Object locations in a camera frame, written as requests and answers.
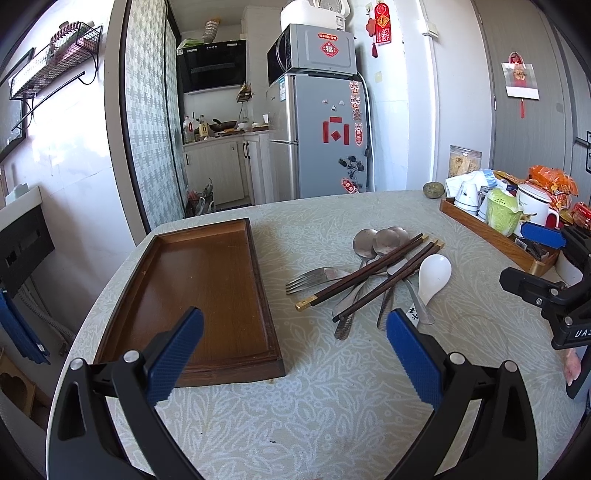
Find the microwave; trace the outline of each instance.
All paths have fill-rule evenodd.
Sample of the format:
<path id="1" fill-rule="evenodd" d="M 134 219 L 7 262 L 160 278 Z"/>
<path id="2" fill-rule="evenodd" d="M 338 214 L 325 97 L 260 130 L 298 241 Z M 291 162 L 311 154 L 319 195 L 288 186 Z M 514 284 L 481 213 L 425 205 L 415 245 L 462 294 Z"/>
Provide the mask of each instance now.
<path id="1" fill-rule="evenodd" d="M 290 24 L 267 52 L 269 86 L 285 73 L 357 73 L 353 34 Z"/>
<path id="2" fill-rule="evenodd" d="M 177 63 L 183 93 L 242 85 L 246 81 L 246 40 L 184 48 Z"/>

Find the table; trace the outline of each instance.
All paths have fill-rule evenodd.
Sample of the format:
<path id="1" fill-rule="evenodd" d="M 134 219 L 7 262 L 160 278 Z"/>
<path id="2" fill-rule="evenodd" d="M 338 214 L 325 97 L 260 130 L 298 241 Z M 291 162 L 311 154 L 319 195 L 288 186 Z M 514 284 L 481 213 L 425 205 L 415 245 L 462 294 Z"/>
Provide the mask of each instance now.
<path id="1" fill-rule="evenodd" d="M 436 322 L 420 326 L 474 364 L 515 361 L 530 396 L 540 478 L 558 459 L 584 404 L 566 396 L 559 352 L 539 310 L 502 291 L 507 257 L 438 210 L 421 192 L 382 192 L 273 203 L 168 223 L 121 265 L 88 314 L 69 353 L 92 362 L 109 316 L 152 235 L 248 216 L 287 376 L 274 380 L 177 388 L 156 409 L 183 452 L 207 480 L 381 480 L 412 444 L 431 413 L 385 334 L 375 326 L 379 301 L 359 311 L 349 339 L 334 338 L 340 296 L 297 312 L 309 292 L 285 295 L 285 282 L 311 268 L 354 269 L 352 238 L 362 228 L 402 226 L 446 245 L 453 266 L 447 287 L 429 303 Z M 397 287 L 395 305 L 410 298 Z M 475 402 L 443 468 L 457 461 Z M 118 403 L 113 419 L 132 463 L 150 471 Z"/>

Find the silver screw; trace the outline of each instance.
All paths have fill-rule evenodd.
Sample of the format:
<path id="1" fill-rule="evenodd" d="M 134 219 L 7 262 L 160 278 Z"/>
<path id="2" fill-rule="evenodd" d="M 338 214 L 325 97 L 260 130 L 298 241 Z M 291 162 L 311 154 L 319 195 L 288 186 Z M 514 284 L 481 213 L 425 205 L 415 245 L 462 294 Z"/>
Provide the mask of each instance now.
<path id="1" fill-rule="evenodd" d="M 449 356 L 449 359 L 455 365 L 461 365 L 461 364 L 463 364 L 466 361 L 466 357 L 463 356 L 461 353 L 457 353 L 457 352 L 453 352 Z"/>
<path id="2" fill-rule="evenodd" d="M 123 356 L 123 360 L 125 360 L 125 362 L 132 364 L 133 362 L 136 362 L 139 359 L 139 352 L 137 350 L 130 350 L 128 352 L 125 352 L 125 355 Z"/>
<path id="3" fill-rule="evenodd" d="M 70 368 L 72 370 L 79 370 L 80 368 L 82 368 L 82 365 L 84 365 L 84 361 L 82 360 L 82 358 L 75 358 L 70 362 Z"/>
<path id="4" fill-rule="evenodd" d="M 505 362 L 505 368 L 511 373 L 517 372 L 517 364 L 511 360 Z"/>

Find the chopstick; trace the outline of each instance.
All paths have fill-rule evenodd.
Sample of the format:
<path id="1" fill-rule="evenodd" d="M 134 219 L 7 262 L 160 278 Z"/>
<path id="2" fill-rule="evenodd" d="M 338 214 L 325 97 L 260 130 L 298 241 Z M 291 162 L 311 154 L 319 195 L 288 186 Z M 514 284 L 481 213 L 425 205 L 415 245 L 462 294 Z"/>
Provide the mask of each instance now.
<path id="1" fill-rule="evenodd" d="M 334 297 L 335 295 L 341 293 L 349 287 L 360 284 L 364 280 L 368 279 L 374 273 L 382 270 L 384 267 L 394 265 L 396 262 L 402 259 L 404 255 L 414 250 L 414 248 L 420 245 L 427 238 L 427 235 L 423 235 L 422 233 L 420 233 L 406 245 L 396 248 L 388 255 L 384 255 L 379 260 L 371 262 L 363 268 L 361 268 L 360 270 L 353 272 L 351 275 L 347 275 L 346 277 L 341 278 L 338 282 L 333 283 L 332 285 L 326 287 L 324 290 L 321 290 L 317 294 L 312 295 L 311 297 L 308 297 L 302 301 L 299 301 L 295 304 L 295 309 L 298 312 L 301 312 L 302 310 L 305 310 L 310 306 L 318 305 L 319 303 L 322 303 L 323 301 Z"/>
<path id="2" fill-rule="evenodd" d="M 337 323 L 344 318 L 347 318 L 354 312 L 357 312 L 361 307 L 367 305 L 373 299 L 378 298 L 382 293 L 387 291 L 390 287 L 393 287 L 401 280 L 410 277 L 413 273 L 415 273 L 423 260 L 425 260 L 430 255 L 436 254 L 441 250 L 444 243 L 442 241 L 435 241 L 430 242 L 425 248 L 423 248 L 419 253 L 417 253 L 414 257 L 412 257 L 405 265 L 403 265 L 394 275 L 390 275 L 387 280 L 383 281 L 379 286 L 375 289 L 370 291 L 367 295 L 361 297 L 358 301 L 353 303 L 348 309 L 342 311 L 337 316 L 333 318 L 333 322 Z"/>

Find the refrigerator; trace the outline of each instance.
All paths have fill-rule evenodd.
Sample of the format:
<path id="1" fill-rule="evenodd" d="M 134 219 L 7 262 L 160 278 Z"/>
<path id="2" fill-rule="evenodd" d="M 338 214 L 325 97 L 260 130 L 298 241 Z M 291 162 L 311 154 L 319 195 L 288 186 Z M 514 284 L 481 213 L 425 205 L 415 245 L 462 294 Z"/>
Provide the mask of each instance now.
<path id="1" fill-rule="evenodd" d="M 365 92 L 347 78 L 285 74 L 267 90 L 275 201 L 367 188 Z"/>

